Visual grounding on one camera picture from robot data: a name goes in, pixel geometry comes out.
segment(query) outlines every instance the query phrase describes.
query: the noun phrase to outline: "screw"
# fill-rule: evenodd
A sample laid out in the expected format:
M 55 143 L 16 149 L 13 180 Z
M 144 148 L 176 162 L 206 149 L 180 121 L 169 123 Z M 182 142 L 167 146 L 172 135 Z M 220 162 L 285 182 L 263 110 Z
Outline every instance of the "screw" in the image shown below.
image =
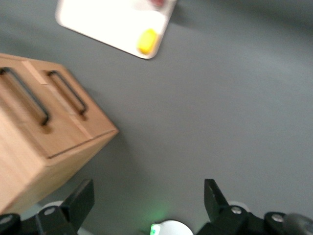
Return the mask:
M 272 219 L 278 223 L 284 222 L 284 218 L 279 214 L 273 214 Z
M 241 213 L 242 213 L 242 210 L 241 210 L 239 207 L 232 207 L 232 208 L 231 208 L 231 211 L 232 211 L 234 214 L 241 214 Z
M 49 209 L 45 210 L 44 214 L 45 214 L 45 215 L 49 215 L 49 214 L 54 213 L 54 211 L 55 211 L 55 208 L 52 207 L 52 208 L 49 208 Z
M 5 224 L 5 223 L 11 221 L 12 217 L 13 217 L 13 215 L 9 215 L 9 216 L 3 218 L 2 220 L 0 220 L 0 224 Z

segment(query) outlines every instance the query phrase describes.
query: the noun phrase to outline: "wooden drawer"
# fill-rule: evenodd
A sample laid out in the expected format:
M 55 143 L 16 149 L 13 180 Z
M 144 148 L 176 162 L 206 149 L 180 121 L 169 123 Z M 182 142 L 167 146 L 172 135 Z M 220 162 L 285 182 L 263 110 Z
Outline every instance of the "wooden drawer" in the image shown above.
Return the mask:
M 34 79 L 20 61 L 0 58 L 0 71 L 3 104 L 46 157 L 88 140 L 48 87 Z
M 62 65 L 0 54 L 0 213 L 64 184 L 118 130 Z
M 55 90 L 54 96 L 63 104 L 64 110 L 75 117 L 90 138 L 107 133 L 111 126 L 108 118 L 65 67 L 38 60 L 30 60 L 30 64 Z

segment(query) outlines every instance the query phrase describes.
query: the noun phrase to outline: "white tray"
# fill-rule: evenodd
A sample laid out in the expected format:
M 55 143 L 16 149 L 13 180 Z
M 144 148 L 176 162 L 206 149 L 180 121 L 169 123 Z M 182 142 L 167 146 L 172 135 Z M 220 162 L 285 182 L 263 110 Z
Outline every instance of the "white tray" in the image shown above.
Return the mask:
M 143 59 L 154 57 L 177 0 L 157 11 L 149 0 L 59 0 L 58 24 Z M 150 54 L 137 50 L 144 31 L 152 28 L 158 41 Z

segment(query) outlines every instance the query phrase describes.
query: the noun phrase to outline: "red object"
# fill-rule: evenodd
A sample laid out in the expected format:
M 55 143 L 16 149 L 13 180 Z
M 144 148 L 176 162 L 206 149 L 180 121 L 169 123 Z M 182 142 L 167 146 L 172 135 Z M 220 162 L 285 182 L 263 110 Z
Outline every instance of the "red object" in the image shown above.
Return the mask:
M 164 5 L 165 0 L 150 0 L 150 2 L 157 7 L 162 7 Z

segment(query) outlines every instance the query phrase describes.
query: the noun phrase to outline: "white circular base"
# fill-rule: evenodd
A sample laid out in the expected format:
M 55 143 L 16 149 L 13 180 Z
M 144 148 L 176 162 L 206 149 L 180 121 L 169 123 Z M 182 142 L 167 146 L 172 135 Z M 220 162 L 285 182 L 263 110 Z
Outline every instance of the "white circular base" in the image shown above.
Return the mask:
M 167 220 L 160 224 L 154 224 L 156 231 L 151 235 L 193 235 L 192 231 L 183 223 L 175 220 Z

